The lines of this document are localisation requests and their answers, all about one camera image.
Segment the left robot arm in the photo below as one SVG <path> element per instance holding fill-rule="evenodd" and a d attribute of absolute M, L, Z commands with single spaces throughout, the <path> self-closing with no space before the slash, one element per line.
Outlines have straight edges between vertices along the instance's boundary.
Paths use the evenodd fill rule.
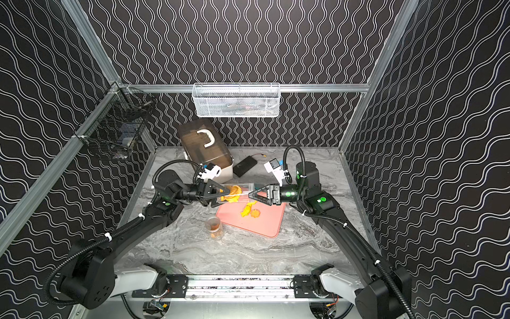
<path fill-rule="evenodd" d="M 218 206 L 219 198 L 228 194 L 228 188 L 214 180 L 222 172 L 215 163 L 191 162 L 195 168 L 191 183 L 184 183 L 170 168 L 174 164 L 167 162 L 155 172 L 154 197 L 137 218 L 111 233 L 89 241 L 79 240 L 72 246 L 43 285 L 43 295 L 49 304 L 58 307 L 80 304 L 94 309 L 110 296 L 119 295 L 122 279 L 114 270 L 118 259 L 175 222 L 189 202 Z"/>

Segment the clear jar dark cookies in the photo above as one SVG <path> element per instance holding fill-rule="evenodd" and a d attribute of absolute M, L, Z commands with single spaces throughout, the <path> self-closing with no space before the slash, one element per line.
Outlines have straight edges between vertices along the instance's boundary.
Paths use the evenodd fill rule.
<path fill-rule="evenodd" d="M 212 239 L 221 239 L 224 236 L 223 224 L 216 216 L 208 218 L 205 227 Z"/>

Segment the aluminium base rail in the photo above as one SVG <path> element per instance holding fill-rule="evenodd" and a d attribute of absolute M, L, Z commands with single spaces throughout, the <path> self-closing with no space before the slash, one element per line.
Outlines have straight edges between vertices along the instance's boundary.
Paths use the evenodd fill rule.
<path fill-rule="evenodd" d="M 117 274 L 110 297 L 182 302 L 325 302 L 340 297 L 354 303 L 365 286 L 336 268 L 313 275 L 168 275 L 161 293 L 152 291 L 157 275 L 147 270 Z"/>

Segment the pink plastic tray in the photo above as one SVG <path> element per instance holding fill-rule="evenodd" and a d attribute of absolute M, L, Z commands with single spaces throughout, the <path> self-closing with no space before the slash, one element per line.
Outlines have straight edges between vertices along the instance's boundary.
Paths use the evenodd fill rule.
<path fill-rule="evenodd" d="M 259 210 L 260 217 L 253 218 L 250 215 L 242 217 L 240 213 L 247 206 L 247 203 L 226 203 L 221 205 L 216 216 L 222 223 L 237 227 L 268 238 L 275 238 L 280 232 L 280 226 L 283 220 L 285 204 L 267 206 L 257 202 L 252 206 L 252 210 Z"/>

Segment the black battery pack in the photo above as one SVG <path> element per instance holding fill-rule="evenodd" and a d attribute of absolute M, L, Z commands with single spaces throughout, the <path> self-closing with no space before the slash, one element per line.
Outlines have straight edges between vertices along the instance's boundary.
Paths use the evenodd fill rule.
<path fill-rule="evenodd" d="M 258 161 L 254 159 L 252 156 L 247 156 L 239 163 L 237 163 L 232 171 L 238 177 L 241 178 L 245 173 L 250 171 L 253 167 L 257 165 Z"/>

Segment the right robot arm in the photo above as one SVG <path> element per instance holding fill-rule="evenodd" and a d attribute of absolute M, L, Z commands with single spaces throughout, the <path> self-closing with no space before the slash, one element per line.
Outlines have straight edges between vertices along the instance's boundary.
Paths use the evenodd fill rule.
<path fill-rule="evenodd" d="M 320 226 L 337 244 L 355 268 L 356 277 L 345 274 L 332 264 L 314 269 L 305 281 L 296 277 L 296 297 L 307 292 L 318 298 L 340 297 L 357 309 L 362 318 L 415 318 L 410 305 L 412 279 L 405 268 L 392 266 L 356 230 L 337 200 L 323 190 L 315 163 L 305 159 L 298 146 L 288 146 L 283 159 L 264 164 L 277 180 L 249 198 L 266 206 L 290 205 Z"/>

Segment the white box brown lid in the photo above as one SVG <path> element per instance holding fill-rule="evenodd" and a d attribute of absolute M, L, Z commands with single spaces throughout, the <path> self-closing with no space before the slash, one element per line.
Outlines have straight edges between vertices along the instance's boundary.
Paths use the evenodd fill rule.
<path fill-rule="evenodd" d="M 219 166 L 221 173 L 214 178 L 216 182 L 224 183 L 233 178 L 233 157 L 210 120 L 199 118 L 187 122 L 179 126 L 177 132 L 187 159 L 203 164 L 212 162 Z"/>

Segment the white mesh wall basket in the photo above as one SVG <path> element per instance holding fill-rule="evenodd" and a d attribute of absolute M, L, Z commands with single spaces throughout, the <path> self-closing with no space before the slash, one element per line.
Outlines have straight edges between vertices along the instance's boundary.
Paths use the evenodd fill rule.
<path fill-rule="evenodd" d="M 276 118 L 282 95 L 277 82 L 198 82 L 191 97 L 201 118 Z"/>

